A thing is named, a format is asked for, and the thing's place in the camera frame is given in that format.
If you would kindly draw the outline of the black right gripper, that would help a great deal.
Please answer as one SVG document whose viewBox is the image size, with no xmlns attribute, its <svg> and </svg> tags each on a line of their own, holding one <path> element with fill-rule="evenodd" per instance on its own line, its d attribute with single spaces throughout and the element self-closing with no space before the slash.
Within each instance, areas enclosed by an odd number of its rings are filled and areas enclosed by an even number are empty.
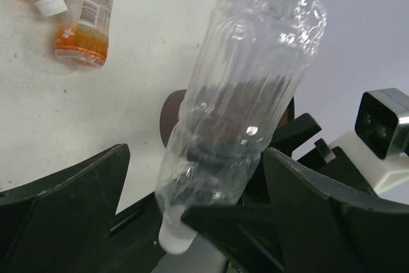
<svg viewBox="0 0 409 273">
<path fill-rule="evenodd" d="M 320 131 L 307 113 L 280 126 L 242 194 L 244 206 L 378 206 L 380 198 L 340 146 L 319 139 L 301 159 L 292 152 Z"/>
</svg>

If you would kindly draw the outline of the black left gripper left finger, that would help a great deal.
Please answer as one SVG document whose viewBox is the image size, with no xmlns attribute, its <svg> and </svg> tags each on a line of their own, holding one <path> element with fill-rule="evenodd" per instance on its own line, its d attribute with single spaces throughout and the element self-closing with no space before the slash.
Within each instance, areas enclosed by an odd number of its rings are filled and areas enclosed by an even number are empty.
<svg viewBox="0 0 409 273">
<path fill-rule="evenodd" d="M 116 144 L 1 192 L 1 272 L 99 272 L 129 162 Z"/>
</svg>

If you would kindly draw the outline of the clear plastic bottle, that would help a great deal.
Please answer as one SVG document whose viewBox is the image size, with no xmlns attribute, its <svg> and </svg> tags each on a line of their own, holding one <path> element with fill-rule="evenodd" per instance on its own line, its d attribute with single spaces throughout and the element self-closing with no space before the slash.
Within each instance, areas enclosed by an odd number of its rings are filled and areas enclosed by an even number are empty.
<svg viewBox="0 0 409 273">
<path fill-rule="evenodd" d="M 217 0 L 157 177 L 165 252 L 195 239 L 189 207 L 239 200 L 326 24 L 319 0 Z"/>
</svg>

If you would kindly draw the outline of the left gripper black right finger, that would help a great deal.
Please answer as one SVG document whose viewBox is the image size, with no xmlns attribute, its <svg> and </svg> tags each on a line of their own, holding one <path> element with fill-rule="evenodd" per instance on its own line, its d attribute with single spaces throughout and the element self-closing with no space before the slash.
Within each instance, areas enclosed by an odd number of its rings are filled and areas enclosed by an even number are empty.
<svg viewBox="0 0 409 273">
<path fill-rule="evenodd" d="M 242 272 L 407 272 L 408 206 L 264 154 L 266 205 L 190 207 L 183 222 Z"/>
</svg>

